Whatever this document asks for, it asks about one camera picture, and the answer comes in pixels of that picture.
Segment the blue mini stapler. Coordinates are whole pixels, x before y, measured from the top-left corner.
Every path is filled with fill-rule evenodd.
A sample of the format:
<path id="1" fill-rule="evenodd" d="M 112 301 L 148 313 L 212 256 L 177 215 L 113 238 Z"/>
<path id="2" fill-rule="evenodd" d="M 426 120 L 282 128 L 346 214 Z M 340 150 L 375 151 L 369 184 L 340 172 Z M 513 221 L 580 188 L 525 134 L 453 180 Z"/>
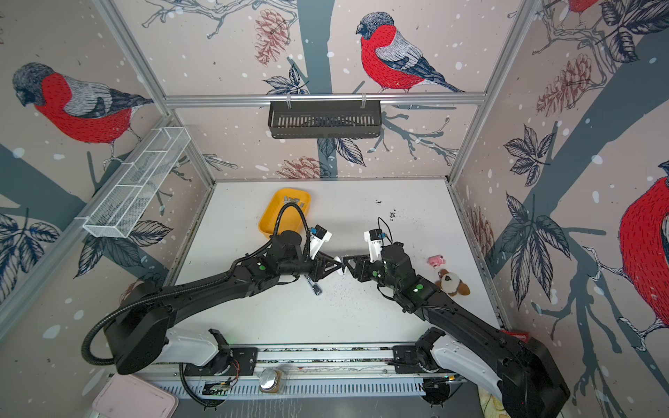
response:
<path id="1" fill-rule="evenodd" d="M 322 294 L 322 289 L 320 288 L 320 286 L 316 282 L 314 282 L 308 276 L 306 277 L 306 280 L 307 280 L 308 284 L 310 285 L 310 287 L 312 288 L 312 290 L 313 290 L 313 292 L 316 296 L 319 296 L 319 295 Z"/>

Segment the white mini stapler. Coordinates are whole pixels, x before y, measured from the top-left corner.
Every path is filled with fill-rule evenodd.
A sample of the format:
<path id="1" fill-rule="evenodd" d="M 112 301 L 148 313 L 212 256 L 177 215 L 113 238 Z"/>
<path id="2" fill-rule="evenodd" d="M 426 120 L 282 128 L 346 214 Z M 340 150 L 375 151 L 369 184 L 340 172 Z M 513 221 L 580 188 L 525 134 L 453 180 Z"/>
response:
<path id="1" fill-rule="evenodd" d="M 334 260 L 337 262 L 338 273 L 340 275 L 345 275 L 347 267 L 344 261 L 340 257 L 335 257 Z"/>

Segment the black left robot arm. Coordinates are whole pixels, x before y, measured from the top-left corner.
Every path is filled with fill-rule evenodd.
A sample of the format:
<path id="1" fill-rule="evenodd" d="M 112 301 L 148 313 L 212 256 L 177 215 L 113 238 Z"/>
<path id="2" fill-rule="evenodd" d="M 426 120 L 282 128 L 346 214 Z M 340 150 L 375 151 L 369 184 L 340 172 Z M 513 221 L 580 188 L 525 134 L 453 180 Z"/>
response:
<path id="1" fill-rule="evenodd" d="M 275 231 L 266 244 L 236 259 L 224 273 L 185 285 L 156 287 L 142 283 L 120 306 L 97 322 L 84 337 L 83 359 L 94 366 L 116 367 L 119 374 L 134 374 L 155 362 L 168 343 L 167 331 L 183 320 L 228 301 L 260 294 L 280 284 L 282 276 L 321 280 L 341 262 L 318 252 L 311 254 L 313 229 L 305 235 L 279 231 L 285 212 L 296 212 L 303 226 L 301 207 L 284 205 Z"/>

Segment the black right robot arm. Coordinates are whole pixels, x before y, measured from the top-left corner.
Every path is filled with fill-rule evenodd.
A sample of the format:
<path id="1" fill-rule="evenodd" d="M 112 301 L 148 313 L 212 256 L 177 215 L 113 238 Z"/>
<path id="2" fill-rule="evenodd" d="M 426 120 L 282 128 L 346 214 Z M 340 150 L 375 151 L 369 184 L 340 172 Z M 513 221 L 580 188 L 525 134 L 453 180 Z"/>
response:
<path id="1" fill-rule="evenodd" d="M 357 280 L 391 288 L 403 311 L 442 330 L 430 349 L 437 366 L 486 388 L 509 416 L 561 413 L 571 393 L 546 346 L 507 334 L 460 306 L 414 270 L 402 243 L 383 247 L 376 257 L 348 256 L 343 266 Z"/>

